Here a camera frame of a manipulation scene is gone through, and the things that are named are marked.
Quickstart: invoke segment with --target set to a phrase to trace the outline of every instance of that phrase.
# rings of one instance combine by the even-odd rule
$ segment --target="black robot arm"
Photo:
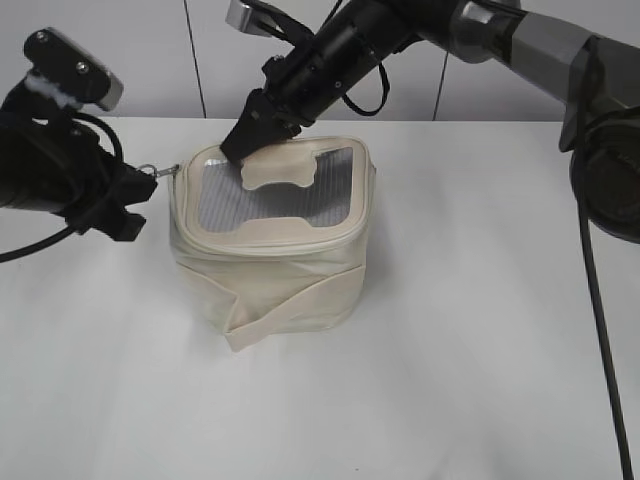
[[[0,255],[0,263],[89,229],[116,241],[135,240],[145,219],[127,206],[149,200],[156,180],[124,162],[118,137],[106,123],[79,112],[86,104],[113,109],[122,83],[53,28],[32,34],[24,53],[33,68],[0,107],[0,207],[53,213],[67,228]],[[111,153],[90,126],[105,132]]]
[[[228,23],[267,35],[256,3],[233,0]],[[468,63],[495,59],[564,102],[563,152],[575,148],[583,106],[590,218],[640,242],[640,49],[521,10],[519,0],[351,0],[315,35],[300,35],[288,56],[267,61],[265,85],[249,95],[223,152],[240,165],[293,138],[387,56],[423,40]],[[594,78],[583,95],[591,57]]]

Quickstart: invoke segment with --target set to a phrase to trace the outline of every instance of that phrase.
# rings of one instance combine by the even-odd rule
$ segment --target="black cable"
[[[584,191],[584,178],[586,172],[586,154],[587,154],[587,102],[589,100],[589,90],[591,75],[596,64],[596,48],[597,41],[593,40],[589,44],[591,51],[585,71],[585,79],[580,93],[580,101],[578,104],[577,115],[577,140],[575,149],[575,159],[578,168],[577,182],[577,199],[578,199],[578,219],[580,223],[580,240],[582,243],[582,253],[584,257],[585,270],[587,274],[587,282],[589,285],[589,294],[591,296],[591,304],[593,306],[593,314],[595,317],[596,331],[598,334],[598,343],[600,346],[600,355],[602,357],[602,366],[604,369],[605,379],[607,382],[607,390],[609,393],[609,403],[611,405],[611,414],[618,442],[618,451],[620,454],[620,465],[622,468],[622,477],[624,480],[633,480],[633,467],[631,454],[629,451],[629,441],[624,425],[624,414],[622,410],[622,402],[620,400],[620,392],[618,382],[616,380],[616,371],[611,353],[611,343],[609,341],[609,333],[607,330],[607,322],[602,305],[602,296],[600,294],[600,286],[598,282],[598,274],[593,256],[593,246],[591,242],[591,232],[589,229],[589,216],[587,213],[587,198]]]
[[[336,2],[325,21],[322,22],[323,27],[327,23],[329,23],[329,21],[333,17],[335,17],[336,13],[338,13],[338,10],[340,10],[343,1],[344,0],[338,0]],[[387,104],[387,100],[389,99],[389,93],[391,93],[391,81],[389,80],[389,74],[387,73],[387,69],[382,63],[378,65],[378,70],[380,72],[380,81],[382,82],[382,101],[380,102],[380,106],[378,108],[376,108],[375,110],[364,110],[356,105],[356,103],[351,100],[351,98],[349,98],[349,95],[347,95],[346,93],[342,96],[342,101],[347,105],[347,107],[349,107],[351,110],[362,117],[375,117],[382,111],[382,109]]]
[[[287,43],[291,43],[291,40],[289,39],[289,37],[287,36],[286,33],[281,32],[280,30],[278,30],[277,28],[272,27],[271,25],[269,25],[268,23],[265,22],[259,22],[258,26],[264,30],[265,32],[267,32],[269,35],[272,35],[274,37],[276,37],[278,40],[282,40],[283,42],[287,42]]]
[[[41,252],[42,250],[52,247],[56,243],[59,243],[65,238],[71,236],[73,232],[75,232],[73,227],[67,227],[64,230],[56,233],[55,235],[52,235],[49,238],[45,238],[38,243],[34,243],[33,245],[14,250],[12,252],[2,253],[0,254],[0,263],[12,262],[14,260],[18,260],[20,258],[24,258],[29,255]]]
[[[116,135],[116,132],[114,132],[113,129],[106,122],[92,115],[87,115],[86,113],[82,113],[82,112],[76,112],[73,115],[73,118],[82,120],[87,123],[91,123],[96,127],[100,128],[102,131],[104,131],[104,133],[109,138],[109,141],[111,141],[111,144],[113,145],[114,158],[119,163],[124,162],[124,151],[122,149],[122,144],[120,143],[120,139]],[[105,198],[98,200],[95,203],[95,205],[93,205],[88,211],[90,212],[95,208],[97,208],[98,206],[100,206],[107,197],[108,195],[106,195]],[[13,260],[18,260],[20,258],[24,258],[29,255],[33,255],[35,253],[41,252],[42,250],[52,247],[56,243],[61,242],[62,240],[69,237],[74,232],[75,232],[75,228],[67,227],[64,230],[56,233],[55,235],[52,235],[49,238],[45,238],[44,240],[34,243],[33,245],[29,245],[27,247],[20,248],[18,250],[13,250],[11,252],[0,254],[0,263],[11,262]]]
[[[109,137],[109,141],[111,142],[111,145],[113,145],[113,156],[115,157],[116,161],[119,163],[124,162],[124,151],[122,150],[122,144],[120,143],[118,135],[116,135],[116,132],[113,131],[113,128],[111,128],[109,124],[97,117],[94,117],[93,115],[87,115],[86,113],[82,112],[76,112],[73,118],[77,118],[78,120],[82,120],[83,122],[91,123],[100,128],[107,135],[107,137]]]
[[[387,69],[384,68],[384,65],[382,64],[378,66],[378,69],[380,71],[380,80],[382,82],[382,101],[380,102],[380,106],[378,108],[376,108],[375,110],[363,110],[358,105],[356,105],[348,95],[345,94],[342,96],[342,101],[346,103],[351,110],[353,110],[360,116],[375,117],[382,111],[384,106],[387,104],[387,100],[389,99],[389,93],[391,92],[391,81],[389,80]]]
[[[198,92],[200,93],[200,106],[202,107],[202,116],[207,118],[207,104],[204,101],[204,92],[202,91],[202,80],[200,79],[200,66],[198,65],[198,55],[196,54],[196,44],[193,41],[193,29],[191,28],[191,15],[189,14],[189,5],[187,0],[182,0],[184,4],[184,14],[187,19],[187,30],[189,31],[189,41],[191,42],[191,56],[193,57],[193,67],[196,72],[196,81],[198,82]]]
[[[331,9],[331,12],[329,13],[329,15],[327,16],[327,18],[325,19],[324,22],[322,22],[322,26],[324,27],[327,23],[329,23],[329,20],[331,20],[336,13],[338,13],[338,10],[340,10],[340,7],[342,6],[342,2],[343,0],[338,0],[336,2],[336,4],[333,6],[333,8]]]
[[[438,112],[440,111],[440,100],[442,99],[442,90],[444,88],[444,80],[447,75],[447,66],[449,65],[449,52],[444,56],[444,64],[442,65],[442,75],[440,76],[440,85],[438,86],[438,97],[436,98],[436,106],[433,109],[432,122],[438,119]]]

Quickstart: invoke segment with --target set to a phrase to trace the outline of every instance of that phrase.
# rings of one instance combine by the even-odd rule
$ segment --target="bag lid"
[[[366,226],[374,173],[366,146],[351,138],[273,145],[242,171],[211,147],[176,177],[178,228],[213,251],[345,239]]]

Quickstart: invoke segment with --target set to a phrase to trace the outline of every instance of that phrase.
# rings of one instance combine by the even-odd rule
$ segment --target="white table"
[[[130,163],[160,166],[232,126],[111,123]],[[307,133],[358,136],[379,167],[351,320],[232,354],[190,313],[162,185],[138,242],[0,266],[0,478],[619,478],[560,125]],[[1,211],[0,251],[60,226]],[[594,236],[640,462],[640,248]]]

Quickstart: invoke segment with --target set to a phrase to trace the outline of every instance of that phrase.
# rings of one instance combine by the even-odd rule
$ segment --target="canvas bag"
[[[359,140],[316,138],[231,166],[219,147],[170,184],[171,247],[201,313],[234,351],[331,328],[357,304],[375,189]]]

